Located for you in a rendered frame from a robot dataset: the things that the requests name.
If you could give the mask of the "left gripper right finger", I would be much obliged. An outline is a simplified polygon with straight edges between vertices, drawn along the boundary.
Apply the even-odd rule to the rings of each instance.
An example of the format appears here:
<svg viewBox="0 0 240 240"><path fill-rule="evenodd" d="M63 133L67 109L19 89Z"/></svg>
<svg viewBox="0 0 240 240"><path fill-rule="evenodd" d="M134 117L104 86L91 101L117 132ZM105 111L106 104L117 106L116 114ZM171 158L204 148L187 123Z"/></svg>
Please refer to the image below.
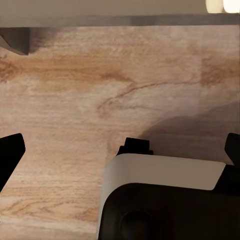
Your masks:
<svg viewBox="0 0 240 240"><path fill-rule="evenodd" d="M224 149L240 172L240 135L236 133L228 134Z"/></svg>

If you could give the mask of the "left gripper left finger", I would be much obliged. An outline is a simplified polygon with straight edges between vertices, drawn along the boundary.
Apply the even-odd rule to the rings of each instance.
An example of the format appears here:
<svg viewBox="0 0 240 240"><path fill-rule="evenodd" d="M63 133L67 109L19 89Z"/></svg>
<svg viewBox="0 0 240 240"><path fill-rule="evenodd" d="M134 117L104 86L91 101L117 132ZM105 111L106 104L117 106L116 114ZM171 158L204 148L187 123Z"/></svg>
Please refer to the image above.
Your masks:
<svg viewBox="0 0 240 240"><path fill-rule="evenodd" d="M21 133L0 138L0 192L26 151Z"/></svg>

